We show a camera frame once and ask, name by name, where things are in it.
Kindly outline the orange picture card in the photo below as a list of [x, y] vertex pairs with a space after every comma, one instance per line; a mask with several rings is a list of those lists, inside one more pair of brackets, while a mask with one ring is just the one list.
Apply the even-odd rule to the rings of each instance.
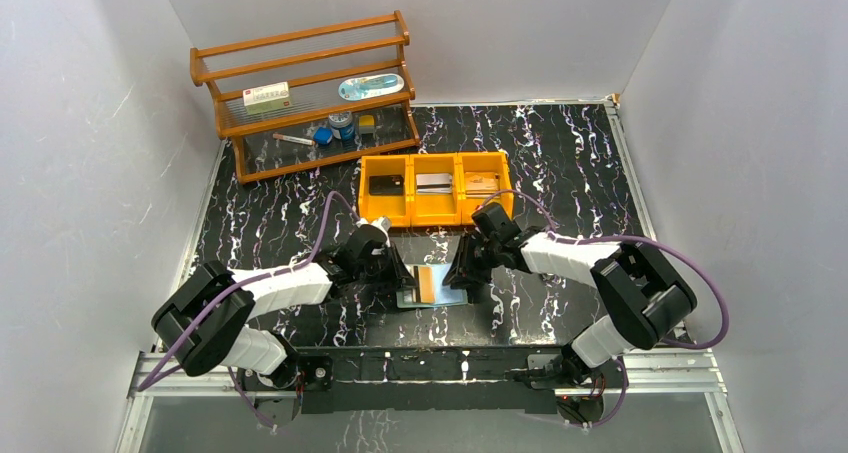
[[435, 286], [433, 269], [425, 265], [414, 266], [413, 276], [416, 280], [416, 286], [413, 292], [414, 302], [419, 304], [434, 304]]

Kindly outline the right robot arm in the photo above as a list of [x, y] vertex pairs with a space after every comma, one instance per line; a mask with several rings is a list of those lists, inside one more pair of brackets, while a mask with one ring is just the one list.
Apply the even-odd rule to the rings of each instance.
[[603, 364], [633, 349], [649, 350], [697, 306], [692, 288], [645, 240], [579, 245], [538, 227], [523, 229], [498, 203], [472, 215], [443, 283], [452, 289], [487, 284], [494, 269], [565, 278], [597, 290], [606, 314], [561, 352], [559, 371], [590, 386]]

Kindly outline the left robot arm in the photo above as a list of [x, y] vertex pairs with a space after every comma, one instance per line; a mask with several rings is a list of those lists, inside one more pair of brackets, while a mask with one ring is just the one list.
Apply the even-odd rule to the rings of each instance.
[[356, 227], [340, 245], [278, 269], [238, 273], [219, 261], [197, 268], [154, 313], [151, 326], [189, 377], [217, 366], [251, 370], [275, 389], [294, 384], [299, 355], [282, 336], [249, 327], [251, 319], [294, 306], [320, 305], [350, 285], [396, 293], [416, 279], [387, 232]]

